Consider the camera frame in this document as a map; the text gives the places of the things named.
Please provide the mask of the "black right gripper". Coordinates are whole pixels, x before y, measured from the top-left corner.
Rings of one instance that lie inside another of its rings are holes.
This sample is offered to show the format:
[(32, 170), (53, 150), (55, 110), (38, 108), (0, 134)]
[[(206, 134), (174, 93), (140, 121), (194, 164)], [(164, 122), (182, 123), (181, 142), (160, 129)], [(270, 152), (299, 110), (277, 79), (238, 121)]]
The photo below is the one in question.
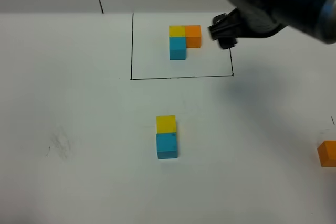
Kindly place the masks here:
[(324, 39), (320, 13), (326, 0), (229, 0), (236, 8), (215, 16), (208, 27), (222, 49), (237, 44), (244, 22), (254, 33), (276, 33), (291, 26), (316, 39)]

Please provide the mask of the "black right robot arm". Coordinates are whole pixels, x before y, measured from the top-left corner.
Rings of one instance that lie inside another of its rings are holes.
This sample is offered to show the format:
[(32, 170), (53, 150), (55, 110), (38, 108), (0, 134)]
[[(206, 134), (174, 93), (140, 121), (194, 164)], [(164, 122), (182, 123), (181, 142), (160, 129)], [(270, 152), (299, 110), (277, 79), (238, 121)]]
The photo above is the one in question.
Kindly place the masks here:
[(235, 9), (213, 18), (208, 30), (222, 49), (238, 38), (268, 38), (290, 26), (325, 44), (335, 43), (335, 0), (228, 0)]

